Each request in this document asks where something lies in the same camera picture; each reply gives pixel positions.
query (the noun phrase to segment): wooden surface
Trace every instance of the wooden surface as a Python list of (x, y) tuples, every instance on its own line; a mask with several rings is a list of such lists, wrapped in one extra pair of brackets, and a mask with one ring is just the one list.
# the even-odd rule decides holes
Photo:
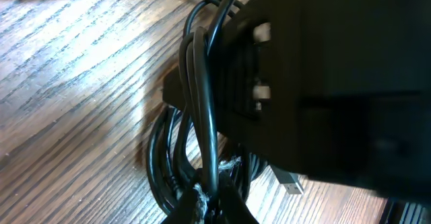
[[(140, 142), (198, 1), (0, 0), (1, 223), (164, 218)], [(360, 189), (303, 185), (304, 196), (289, 197), (267, 170), (248, 206), (262, 223), (374, 223), (384, 203)]]

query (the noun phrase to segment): wooden table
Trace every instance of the wooden table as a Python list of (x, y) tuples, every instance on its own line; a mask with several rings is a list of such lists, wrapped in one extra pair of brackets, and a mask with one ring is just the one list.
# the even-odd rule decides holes
[[(198, 1), (0, 0), (1, 223), (164, 218), (143, 152)], [(373, 223), (384, 203), (361, 189), (303, 185), (304, 196), (290, 197), (268, 169), (248, 206), (262, 223)]]

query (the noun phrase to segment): cable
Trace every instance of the cable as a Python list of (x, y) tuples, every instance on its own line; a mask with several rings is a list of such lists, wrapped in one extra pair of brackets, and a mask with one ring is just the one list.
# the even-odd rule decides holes
[[(191, 32), (195, 16), (208, 4), (219, 6), (209, 31), (198, 27)], [(241, 9), (237, 0), (203, 0), (187, 17), (183, 30), (183, 41), (179, 49), (179, 72), (186, 102), (180, 112), (167, 106), (154, 123), (147, 147), (146, 167), (148, 180), (159, 207), (167, 214), (174, 209), (181, 194), (195, 175), (189, 163), (186, 143), (192, 127), (202, 156), (201, 185), (210, 198), (218, 193), (218, 162), (222, 159), (241, 157), (230, 176), (242, 199), (247, 200), (251, 182), (266, 168), (267, 163), (251, 154), (238, 143), (228, 140), (218, 157), (218, 138), (215, 122), (213, 92), (209, 75), (209, 54), (218, 51), (220, 30), (226, 16), (235, 16), (230, 7)], [(170, 154), (172, 132), (180, 122), (173, 157)]]

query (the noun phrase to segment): tangled black wire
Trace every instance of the tangled black wire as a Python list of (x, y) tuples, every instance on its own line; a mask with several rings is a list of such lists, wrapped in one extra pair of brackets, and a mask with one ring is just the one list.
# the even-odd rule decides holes
[[(218, 6), (208, 31), (191, 26), (198, 12), (208, 4)], [(223, 159), (240, 157), (240, 163), (230, 172), (242, 199), (248, 198), (251, 182), (266, 168), (267, 163), (248, 152), (241, 144), (228, 139), (218, 156), (218, 138), (214, 117), (213, 94), (209, 80), (208, 58), (217, 53), (217, 41), (227, 15), (235, 16), (231, 5), (241, 9), (237, 0), (203, 0), (189, 14), (179, 50), (180, 80), (186, 101), (180, 112), (167, 106), (155, 122), (147, 147), (146, 166), (150, 186), (159, 207), (169, 215), (189, 185), (196, 170), (189, 163), (186, 144), (194, 126), (202, 157), (201, 184), (211, 198), (218, 191), (218, 164)], [(171, 139), (175, 126), (180, 122), (178, 136), (171, 159)]]

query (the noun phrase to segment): glossy black cable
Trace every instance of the glossy black cable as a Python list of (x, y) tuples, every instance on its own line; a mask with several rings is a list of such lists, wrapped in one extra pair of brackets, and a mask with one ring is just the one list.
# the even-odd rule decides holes
[[(235, 16), (230, 6), (233, 4), (239, 9), (243, 6), (237, 0), (203, 0), (187, 17), (178, 64), (186, 107), (182, 112), (169, 106), (163, 110), (154, 123), (147, 147), (148, 180), (157, 204), (167, 215), (176, 206), (196, 172), (186, 154), (187, 137), (192, 126), (195, 128), (202, 156), (201, 185), (210, 197), (216, 197), (218, 192), (219, 160), (241, 157), (240, 164), (231, 171), (231, 177), (244, 201), (248, 197), (251, 181), (266, 167), (266, 162), (232, 141), (226, 143), (222, 155), (218, 157), (213, 92), (209, 78), (209, 32), (200, 27), (191, 32), (194, 18), (210, 3), (220, 5), (211, 23), (215, 27), (210, 27), (213, 28), (210, 36), (213, 43), (211, 47), (216, 45), (226, 15)], [(180, 127), (171, 159), (172, 135), (179, 121)]]

